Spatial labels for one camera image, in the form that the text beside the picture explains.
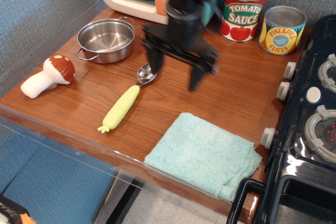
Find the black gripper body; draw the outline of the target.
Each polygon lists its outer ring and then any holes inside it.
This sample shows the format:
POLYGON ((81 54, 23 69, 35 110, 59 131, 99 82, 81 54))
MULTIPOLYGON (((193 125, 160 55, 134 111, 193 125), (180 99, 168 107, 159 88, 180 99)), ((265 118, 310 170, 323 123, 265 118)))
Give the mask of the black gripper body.
POLYGON ((145 48, 152 47, 192 67, 199 67, 205 73, 218 71, 216 60, 219 52, 210 45, 198 31, 192 39, 185 42, 178 31, 174 35, 168 34, 167 25, 144 24, 142 26, 144 38, 142 44, 145 48))

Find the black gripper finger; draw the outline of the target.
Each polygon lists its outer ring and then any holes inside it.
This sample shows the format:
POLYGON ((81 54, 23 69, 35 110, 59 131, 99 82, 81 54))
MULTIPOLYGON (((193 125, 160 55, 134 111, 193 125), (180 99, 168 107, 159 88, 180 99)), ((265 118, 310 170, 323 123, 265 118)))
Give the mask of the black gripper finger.
POLYGON ((147 58, 153 73, 157 73, 163 65, 163 52, 147 47, 147 58))
POLYGON ((204 74, 205 72, 203 71, 203 69, 199 67, 192 68, 191 77, 190 77, 190 85, 189 85, 190 91, 195 91, 197 89, 198 84, 202 80, 204 74))

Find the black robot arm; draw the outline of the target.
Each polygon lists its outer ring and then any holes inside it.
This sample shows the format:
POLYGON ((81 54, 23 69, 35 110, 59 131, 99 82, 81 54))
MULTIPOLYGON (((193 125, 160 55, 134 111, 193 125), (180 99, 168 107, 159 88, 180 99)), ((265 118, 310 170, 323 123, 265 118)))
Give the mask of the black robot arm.
POLYGON ((217 17, 219 8, 212 0, 169 0, 167 25, 143 25, 148 62, 158 72, 167 55, 192 66, 189 90, 194 91, 203 75, 216 70, 219 52, 202 36, 203 3, 209 3, 217 17))

